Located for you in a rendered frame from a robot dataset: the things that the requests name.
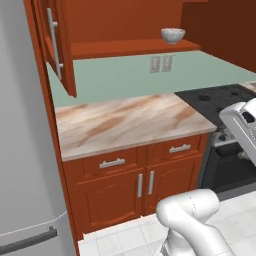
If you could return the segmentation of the red-brown cupboard door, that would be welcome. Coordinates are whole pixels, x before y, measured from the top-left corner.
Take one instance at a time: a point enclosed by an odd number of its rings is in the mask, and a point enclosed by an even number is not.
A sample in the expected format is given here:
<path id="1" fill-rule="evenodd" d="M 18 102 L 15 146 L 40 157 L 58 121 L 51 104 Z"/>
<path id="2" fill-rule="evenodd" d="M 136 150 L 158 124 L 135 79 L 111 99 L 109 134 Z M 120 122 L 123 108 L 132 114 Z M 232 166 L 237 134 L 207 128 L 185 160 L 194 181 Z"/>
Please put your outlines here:
<path id="1" fill-rule="evenodd" d="M 62 80 L 59 81 L 70 96 L 76 97 L 77 92 L 65 0 L 32 0 L 32 3 L 35 8 L 35 16 L 38 24 L 39 38 L 42 44 L 44 60 L 50 64 L 56 75 L 54 52 L 47 15 L 48 7 L 52 10 L 53 20 L 58 22 L 58 26 L 55 29 L 55 36 L 59 62 L 64 64 L 61 69 Z"/>
<path id="2" fill-rule="evenodd" d="M 188 157 L 147 167 L 144 214 L 156 212 L 157 203 L 169 196 L 193 190 L 197 186 L 202 157 Z M 153 193 L 148 195 L 150 171 L 154 170 Z"/>
<path id="3" fill-rule="evenodd" d="M 89 233 L 135 219 L 142 211 L 137 198 L 138 169 L 78 184 L 78 209 L 83 233 Z"/>

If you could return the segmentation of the black and silver oven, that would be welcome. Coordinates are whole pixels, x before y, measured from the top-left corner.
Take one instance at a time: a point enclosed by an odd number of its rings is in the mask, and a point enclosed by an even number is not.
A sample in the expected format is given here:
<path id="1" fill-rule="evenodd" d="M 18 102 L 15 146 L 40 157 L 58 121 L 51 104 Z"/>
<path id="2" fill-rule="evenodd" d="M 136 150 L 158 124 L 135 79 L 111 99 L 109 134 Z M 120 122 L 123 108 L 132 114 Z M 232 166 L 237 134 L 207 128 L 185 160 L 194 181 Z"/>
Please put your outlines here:
<path id="1" fill-rule="evenodd" d="M 225 142 L 219 140 L 223 133 L 229 136 Z M 216 130 L 201 187 L 220 193 L 256 182 L 256 167 L 250 160 L 238 156 L 242 151 L 242 147 L 227 128 Z"/>

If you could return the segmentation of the narrow red-brown drawer front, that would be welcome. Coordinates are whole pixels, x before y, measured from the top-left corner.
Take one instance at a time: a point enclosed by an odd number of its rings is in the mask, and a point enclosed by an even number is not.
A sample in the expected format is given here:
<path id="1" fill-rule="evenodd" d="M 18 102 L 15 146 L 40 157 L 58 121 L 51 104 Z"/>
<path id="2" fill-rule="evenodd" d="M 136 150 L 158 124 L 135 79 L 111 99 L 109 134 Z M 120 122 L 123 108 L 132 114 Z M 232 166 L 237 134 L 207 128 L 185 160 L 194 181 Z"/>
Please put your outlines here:
<path id="1" fill-rule="evenodd" d="M 201 135 L 195 135 L 151 144 L 148 147 L 148 164 L 159 164 L 197 154 L 201 140 Z"/>

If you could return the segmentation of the red-brown open upper cupboard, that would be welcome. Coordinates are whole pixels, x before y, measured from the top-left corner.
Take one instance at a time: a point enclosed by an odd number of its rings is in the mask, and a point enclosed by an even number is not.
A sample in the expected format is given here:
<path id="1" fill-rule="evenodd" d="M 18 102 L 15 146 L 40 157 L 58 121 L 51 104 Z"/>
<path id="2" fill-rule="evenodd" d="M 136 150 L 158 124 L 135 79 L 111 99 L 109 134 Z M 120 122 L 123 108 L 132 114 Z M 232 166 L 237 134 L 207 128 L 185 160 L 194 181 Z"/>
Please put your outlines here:
<path id="1" fill-rule="evenodd" d="M 75 59 L 198 50 L 188 40 L 166 43 L 163 28 L 179 28 L 182 0 L 66 0 Z"/>

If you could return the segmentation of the white patterned bowl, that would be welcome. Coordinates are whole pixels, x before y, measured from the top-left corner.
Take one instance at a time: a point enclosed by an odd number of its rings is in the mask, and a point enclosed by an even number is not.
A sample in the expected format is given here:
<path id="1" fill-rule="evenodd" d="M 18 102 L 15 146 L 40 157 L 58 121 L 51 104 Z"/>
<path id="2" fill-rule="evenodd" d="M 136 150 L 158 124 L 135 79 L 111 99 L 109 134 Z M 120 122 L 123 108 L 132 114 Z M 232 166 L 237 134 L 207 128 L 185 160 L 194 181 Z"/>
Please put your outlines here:
<path id="1" fill-rule="evenodd" d="M 163 28 L 161 36 L 168 44 L 176 44 L 185 36 L 186 31 L 180 28 Z"/>

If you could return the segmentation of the red-brown closed upper cupboard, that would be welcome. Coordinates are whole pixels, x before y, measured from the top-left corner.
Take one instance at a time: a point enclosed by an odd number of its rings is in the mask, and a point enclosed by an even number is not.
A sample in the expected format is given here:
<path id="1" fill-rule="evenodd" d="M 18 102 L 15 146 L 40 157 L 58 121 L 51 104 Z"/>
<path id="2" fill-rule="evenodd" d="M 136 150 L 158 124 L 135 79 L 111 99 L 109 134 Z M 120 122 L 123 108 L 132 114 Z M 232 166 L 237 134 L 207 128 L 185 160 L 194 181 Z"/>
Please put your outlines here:
<path id="1" fill-rule="evenodd" d="M 256 73 L 256 0 L 183 0 L 185 38 Z"/>

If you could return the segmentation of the red-brown lower cupboard door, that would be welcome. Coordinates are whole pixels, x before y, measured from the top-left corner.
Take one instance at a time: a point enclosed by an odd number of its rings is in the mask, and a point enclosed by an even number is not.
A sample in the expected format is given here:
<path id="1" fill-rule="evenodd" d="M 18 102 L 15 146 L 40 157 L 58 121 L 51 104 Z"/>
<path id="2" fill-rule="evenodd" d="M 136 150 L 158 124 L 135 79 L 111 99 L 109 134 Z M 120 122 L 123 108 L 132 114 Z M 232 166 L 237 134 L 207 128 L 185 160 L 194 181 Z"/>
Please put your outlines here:
<path id="1" fill-rule="evenodd" d="M 83 233 L 89 233 L 135 219 L 142 211 L 137 198 L 138 169 L 78 184 L 78 209 Z"/>
<path id="2" fill-rule="evenodd" d="M 202 157 L 188 157 L 147 167 L 144 214 L 156 212 L 157 203 L 169 196 L 193 190 L 197 186 Z M 148 195 L 150 171 L 154 170 L 153 193 Z"/>

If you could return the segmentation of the grey fridge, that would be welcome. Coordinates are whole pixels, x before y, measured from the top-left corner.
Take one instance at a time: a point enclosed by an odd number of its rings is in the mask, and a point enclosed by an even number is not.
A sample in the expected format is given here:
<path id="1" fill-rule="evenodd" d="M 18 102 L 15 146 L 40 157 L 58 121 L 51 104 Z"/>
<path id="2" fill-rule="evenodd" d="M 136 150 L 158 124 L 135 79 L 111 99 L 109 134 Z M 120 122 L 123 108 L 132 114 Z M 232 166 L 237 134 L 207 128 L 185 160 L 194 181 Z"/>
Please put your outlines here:
<path id="1" fill-rule="evenodd" d="M 58 232 L 0 256 L 80 256 L 46 74 L 31 2 L 0 0 L 0 246 Z"/>

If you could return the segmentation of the grey wall socket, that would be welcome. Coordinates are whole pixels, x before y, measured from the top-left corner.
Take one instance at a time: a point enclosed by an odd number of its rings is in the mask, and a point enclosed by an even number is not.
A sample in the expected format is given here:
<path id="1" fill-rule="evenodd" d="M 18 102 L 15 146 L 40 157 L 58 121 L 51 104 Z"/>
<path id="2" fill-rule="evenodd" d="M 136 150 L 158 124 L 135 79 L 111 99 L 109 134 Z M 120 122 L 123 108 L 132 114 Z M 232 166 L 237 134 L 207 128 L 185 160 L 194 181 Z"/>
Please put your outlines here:
<path id="1" fill-rule="evenodd" d="M 151 58 L 151 64 L 150 64 L 150 72 L 151 73 L 158 73 L 160 70 L 160 56 L 154 56 Z"/>
<path id="2" fill-rule="evenodd" d="M 163 63 L 162 63 L 162 71 L 163 72 L 169 72 L 171 70 L 172 61 L 173 61 L 172 55 L 165 55 L 163 57 Z"/>

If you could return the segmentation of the wide red-brown drawer front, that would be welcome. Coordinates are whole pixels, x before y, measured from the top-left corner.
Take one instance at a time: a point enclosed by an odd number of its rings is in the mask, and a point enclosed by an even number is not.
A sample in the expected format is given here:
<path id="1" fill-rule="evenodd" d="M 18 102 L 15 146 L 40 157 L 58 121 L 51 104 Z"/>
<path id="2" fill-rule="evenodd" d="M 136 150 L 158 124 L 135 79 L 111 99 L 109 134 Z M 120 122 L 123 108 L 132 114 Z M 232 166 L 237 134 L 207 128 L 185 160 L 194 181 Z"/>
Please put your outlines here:
<path id="1" fill-rule="evenodd" d="M 114 151 L 83 159 L 84 174 L 86 177 L 128 170 L 137 166 L 137 148 Z"/>

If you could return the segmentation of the black hob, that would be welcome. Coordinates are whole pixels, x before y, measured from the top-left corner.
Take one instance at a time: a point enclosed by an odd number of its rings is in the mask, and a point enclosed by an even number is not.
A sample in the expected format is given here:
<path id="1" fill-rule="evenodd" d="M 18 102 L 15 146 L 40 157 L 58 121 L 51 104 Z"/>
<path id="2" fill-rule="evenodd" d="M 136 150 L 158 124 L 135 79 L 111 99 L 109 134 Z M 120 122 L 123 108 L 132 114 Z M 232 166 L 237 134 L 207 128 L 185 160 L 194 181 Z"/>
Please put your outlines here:
<path id="1" fill-rule="evenodd" d="M 218 131 L 225 127 L 219 118 L 221 110 L 232 104 L 256 98 L 256 92 L 240 84 L 179 91 L 176 95 L 213 123 Z"/>

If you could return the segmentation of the red-brown upper cupboard door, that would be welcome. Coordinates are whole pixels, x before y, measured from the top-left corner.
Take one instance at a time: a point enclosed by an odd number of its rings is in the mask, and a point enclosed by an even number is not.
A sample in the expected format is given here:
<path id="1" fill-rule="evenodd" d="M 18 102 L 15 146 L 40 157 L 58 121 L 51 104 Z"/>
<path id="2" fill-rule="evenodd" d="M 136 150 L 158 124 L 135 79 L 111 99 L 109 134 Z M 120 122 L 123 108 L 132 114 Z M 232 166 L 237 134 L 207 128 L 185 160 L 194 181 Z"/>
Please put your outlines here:
<path id="1" fill-rule="evenodd" d="M 35 8 L 35 16 L 38 24 L 39 38 L 42 44 L 44 60 L 50 64 L 56 75 L 54 52 L 47 15 L 48 7 L 52 10 L 53 20 L 58 22 L 58 26 L 55 29 L 55 36 L 59 62 L 64 64 L 61 69 L 62 80 L 59 81 L 70 96 L 76 97 L 77 92 L 65 0 L 32 0 L 32 3 Z"/>

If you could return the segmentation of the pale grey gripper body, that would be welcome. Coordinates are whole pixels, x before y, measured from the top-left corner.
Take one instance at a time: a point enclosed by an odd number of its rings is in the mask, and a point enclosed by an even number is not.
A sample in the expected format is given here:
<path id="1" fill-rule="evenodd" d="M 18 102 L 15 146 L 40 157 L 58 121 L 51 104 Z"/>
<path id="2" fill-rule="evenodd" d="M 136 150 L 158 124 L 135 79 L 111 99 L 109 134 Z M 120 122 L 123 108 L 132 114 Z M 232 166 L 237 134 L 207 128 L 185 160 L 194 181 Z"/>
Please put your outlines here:
<path id="1" fill-rule="evenodd" d="M 250 160 L 256 160 L 256 102 L 239 102 L 224 108 L 220 119 Z"/>

